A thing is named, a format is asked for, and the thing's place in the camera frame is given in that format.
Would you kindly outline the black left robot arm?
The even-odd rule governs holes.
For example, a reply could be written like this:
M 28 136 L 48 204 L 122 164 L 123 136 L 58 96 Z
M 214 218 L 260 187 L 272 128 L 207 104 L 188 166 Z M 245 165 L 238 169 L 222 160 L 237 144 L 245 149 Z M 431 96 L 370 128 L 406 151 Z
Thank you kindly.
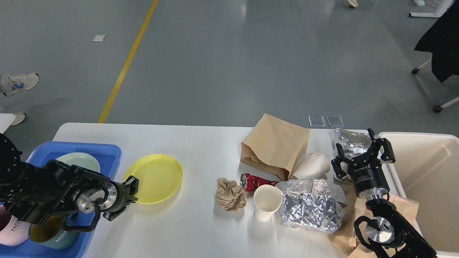
M 112 221 L 138 200 L 133 175 L 118 183 L 56 159 L 38 167 L 21 161 L 21 154 L 1 134 L 1 202 L 20 221 L 43 226 L 51 216 L 62 216 L 63 230 L 91 232 L 101 216 Z

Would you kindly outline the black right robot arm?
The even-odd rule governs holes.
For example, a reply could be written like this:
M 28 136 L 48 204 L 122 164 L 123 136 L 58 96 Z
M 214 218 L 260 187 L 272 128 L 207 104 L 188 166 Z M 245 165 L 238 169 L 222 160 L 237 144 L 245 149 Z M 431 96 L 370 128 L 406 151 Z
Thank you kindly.
M 337 156 L 331 160 L 336 176 L 351 178 L 355 194 L 366 200 L 373 217 L 360 216 L 354 221 L 354 230 L 360 243 L 379 258 L 387 258 L 386 250 L 393 248 L 395 258 L 435 258 L 434 248 L 418 233 L 410 222 L 389 201 L 389 184 L 382 171 L 383 163 L 395 163 L 392 145 L 388 139 L 371 140 L 366 152 L 353 158 L 345 157 L 342 145 L 337 143 Z

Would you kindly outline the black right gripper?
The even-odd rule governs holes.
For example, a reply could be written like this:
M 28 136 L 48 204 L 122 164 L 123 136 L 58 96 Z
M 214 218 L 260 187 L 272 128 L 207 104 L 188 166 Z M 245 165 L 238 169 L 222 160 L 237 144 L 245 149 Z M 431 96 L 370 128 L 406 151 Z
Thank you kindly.
M 333 171 L 333 178 L 339 181 L 351 181 L 357 197 L 389 193 L 390 188 L 382 171 L 382 164 L 395 163 L 395 155 L 391 142 L 386 138 L 375 138 L 374 131 L 369 128 L 368 134 L 372 143 L 362 157 L 355 157 L 356 152 L 350 145 L 341 145 L 343 154 L 351 162 L 349 165 L 339 163 L 341 178 Z

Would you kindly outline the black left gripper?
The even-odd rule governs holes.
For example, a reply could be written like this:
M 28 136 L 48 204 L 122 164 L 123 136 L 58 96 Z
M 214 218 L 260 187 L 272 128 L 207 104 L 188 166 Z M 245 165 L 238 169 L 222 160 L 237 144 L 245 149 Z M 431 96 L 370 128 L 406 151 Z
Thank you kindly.
M 98 205 L 102 216 L 113 221 L 126 210 L 126 206 L 136 203 L 139 191 L 139 180 L 133 175 L 128 176 L 124 183 L 106 182 L 101 189 L 92 188 L 80 190 L 75 194 L 75 205 L 85 214 L 95 211 Z

